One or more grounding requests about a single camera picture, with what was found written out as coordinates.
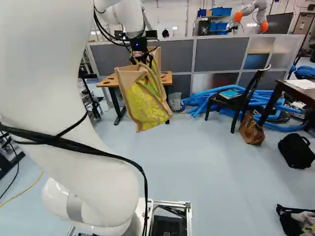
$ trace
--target black chair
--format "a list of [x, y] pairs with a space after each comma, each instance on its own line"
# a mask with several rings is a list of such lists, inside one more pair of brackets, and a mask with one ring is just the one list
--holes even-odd
[[265, 71], [269, 70], [270, 68], [271, 68], [271, 65], [269, 64], [268, 68], [259, 69], [255, 73], [250, 83], [247, 85], [247, 88], [244, 93], [240, 93], [233, 98], [227, 99], [223, 97], [222, 95], [220, 95], [220, 93], [223, 92], [223, 91], [220, 91], [220, 92], [215, 93], [211, 97], [209, 97], [205, 121], [208, 120], [211, 106], [214, 104], [218, 106], [217, 112], [219, 112], [222, 107], [226, 107], [231, 110], [234, 110], [235, 115], [233, 117], [233, 121], [231, 125], [231, 133], [233, 134], [234, 129], [235, 129], [235, 124], [238, 119], [240, 111], [242, 111], [242, 117], [241, 117], [241, 121], [242, 121], [245, 117], [246, 110], [248, 109], [248, 103], [250, 102], [250, 99], [252, 98], [252, 95], [255, 92], [259, 81], [262, 79]]

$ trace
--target black bag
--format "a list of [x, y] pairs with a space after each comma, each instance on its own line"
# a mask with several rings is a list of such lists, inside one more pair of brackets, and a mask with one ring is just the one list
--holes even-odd
[[311, 167], [315, 160], [315, 154], [309, 148], [310, 144], [307, 138], [293, 133], [280, 140], [278, 148], [289, 167], [305, 169]]

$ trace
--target computer monitor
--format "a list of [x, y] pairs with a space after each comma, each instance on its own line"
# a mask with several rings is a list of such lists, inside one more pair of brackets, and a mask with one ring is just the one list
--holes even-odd
[[265, 33], [287, 34], [293, 18], [293, 12], [267, 16], [268, 30]]

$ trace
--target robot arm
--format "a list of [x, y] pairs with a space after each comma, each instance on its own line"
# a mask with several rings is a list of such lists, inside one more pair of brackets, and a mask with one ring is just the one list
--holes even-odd
[[[0, 8], [0, 31], [4, 35], [0, 38], [2, 124], [56, 135], [82, 118], [86, 110], [77, 88], [78, 66], [91, 34], [93, 6], [93, 0], [3, 3]], [[130, 32], [143, 28], [140, 0], [95, 0], [95, 6], [99, 12], [105, 11], [110, 24], [123, 24]], [[70, 111], [65, 98], [71, 104]], [[112, 153], [95, 133], [88, 117], [63, 138]], [[50, 145], [21, 144], [20, 147], [53, 178], [47, 181], [43, 198], [56, 215], [91, 232], [98, 227], [103, 231], [97, 231], [98, 235], [115, 236], [126, 231], [139, 202], [138, 177], [130, 164], [109, 156]]]
[[257, 12], [257, 22], [260, 24], [260, 32], [266, 32], [268, 30], [268, 22], [266, 18], [267, 11], [267, 1], [266, 0], [255, 0], [243, 10], [236, 12], [234, 14], [234, 21], [240, 22], [243, 16], [248, 16], [258, 8]]
[[137, 36], [143, 29], [144, 19], [147, 21], [140, 0], [94, 0], [94, 4], [99, 18], [108, 24], [123, 25], [129, 38]]

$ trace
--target cubicle partition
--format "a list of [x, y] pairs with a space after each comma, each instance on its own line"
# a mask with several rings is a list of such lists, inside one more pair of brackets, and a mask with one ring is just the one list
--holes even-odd
[[[258, 89], [273, 90], [275, 80], [287, 76], [303, 37], [294, 34], [196, 36], [152, 41], [149, 46], [162, 47], [161, 69], [173, 73], [169, 93], [181, 92], [182, 98], [186, 98], [195, 92], [230, 84], [246, 87], [257, 69], [269, 63], [271, 69], [265, 73]], [[89, 43], [88, 51], [93, 71], [100, 80], [113, 73], [115, 67], [129, 64], [126, 48], [110, 42]], [[108, 91], [103, 91], [112, 105]]]

